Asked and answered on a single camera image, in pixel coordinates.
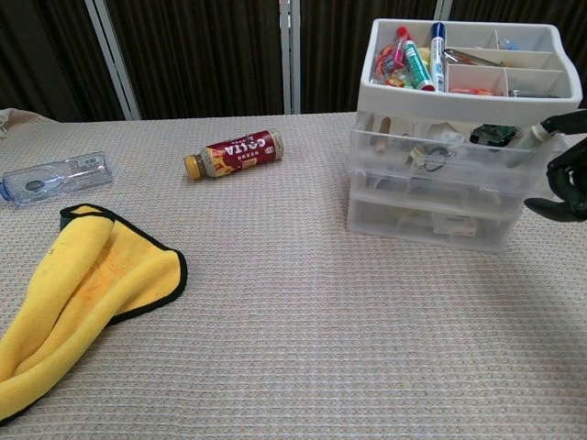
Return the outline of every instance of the blue marker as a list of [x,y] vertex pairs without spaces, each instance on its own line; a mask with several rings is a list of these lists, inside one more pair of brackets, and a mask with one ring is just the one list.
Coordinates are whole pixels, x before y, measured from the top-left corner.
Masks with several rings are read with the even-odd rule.
[[444,63],[442,62],[444,52],[444,39],[446,29],[444,25],[437,22],[432,25],[432,41],[430,42],[430,76],[437,92],[444,92]]

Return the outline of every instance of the white cloth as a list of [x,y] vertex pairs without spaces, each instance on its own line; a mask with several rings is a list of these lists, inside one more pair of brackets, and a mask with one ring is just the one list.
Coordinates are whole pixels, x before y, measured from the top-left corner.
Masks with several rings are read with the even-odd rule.
[[57,122],[37,113],[18,110],[17,108],[0,109],[0,138],[8,136],[8,129],[18,124],[33,124],[38,122]]

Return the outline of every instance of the compartment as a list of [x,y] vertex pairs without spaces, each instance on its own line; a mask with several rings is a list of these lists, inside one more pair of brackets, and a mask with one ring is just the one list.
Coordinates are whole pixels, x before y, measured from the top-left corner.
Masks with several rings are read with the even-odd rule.
[[392,44],[396,40],[396,31],[400,26],[407,27],[418,48],[430,46],[430,24],[424,21],[402,22],[394,20],[389,26],[381,28],[381,31],[377,35],[374,53],[379,53],[385,46]]
[[501,64],[502,67],[514,69],[544,69],[560,71],[564,68],[559,57],[553,52],[526,52],[522,50],[494,50],[494,49],[470,49],[447,48],[482,58],[487,61]]
[[393,200],[406,208],[495,219],[517,217],[524,201],[520,194],[501,193],[474,184],[416,176],[381,176],[370,171],[357,171],[352,175],[350,197],[380,204]]
[[500,251],[515,219],[488,219],[350,198],[347,228],[378,236],[483,251]]
[[495,26],[498,49],[515,46],[518,50],[555,51],[554,41],[559,31],[551,25],[505,24]]
[[[512,151],[516,139],[507,147],[499,148],[384,135],[360,130],[364,119],[369,118],[360,114],[358,127],[352,132],[349,165],[352,171],[373,176],[459,183],[486,192],[520,196],[535,192],[537,184],[545,180],[548,161],[565,149],[561,136],[536,150]],[[426,131],[431,122],[414,126],[419,131]],[[455,124],[456,127],[474,126]],[[463,134],[465,140],[469,140],[471,132],[463,131]],[[512,154],[519,157],[519,165],[508,168],[506,164]]]
[[528,91],[549,97],[569,98],[569,79],[562,71],[534,71],[528,69],[505,69],[509,94],[513,90]]
[[457,89],[488,89],[492,91],[493,96],[507,96],[507,78],[502,68],[448,64],[447,76],[447,92],[452,94],[455,94],[454,91]]
[[490,26],[447,23],[445,46],[450,48],[499,49],[497,32]]

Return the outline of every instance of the yellow microfiber towel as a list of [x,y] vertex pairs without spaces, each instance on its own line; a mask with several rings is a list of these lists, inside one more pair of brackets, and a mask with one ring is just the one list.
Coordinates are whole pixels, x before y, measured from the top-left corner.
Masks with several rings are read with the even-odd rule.
[[61,211],[61,233],[39,263],[0,339],[0,424],[47,393],[109,324],[182,294],[187,266],[100,206]]

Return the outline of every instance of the white tray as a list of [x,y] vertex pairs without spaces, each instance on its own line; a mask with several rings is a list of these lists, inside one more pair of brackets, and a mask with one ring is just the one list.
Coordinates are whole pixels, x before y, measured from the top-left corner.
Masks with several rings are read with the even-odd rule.
[[[429,47],[434,21],[377,19],[360,77],[358,111],[388,116],[444,119],[501,126],[529,127],[549,116],[575,110],[582,99],[575,66],[550,25],[444,22],[445,46],[510,67],[447,65],[449,88],[491,88],[496,96],[434,93],[371,83],[376,53],[406,26],[418,47]],[[499,50],[499,41],[513,41],[520,50]],[[509,97],[512,89],[530,88],[559,98]]]

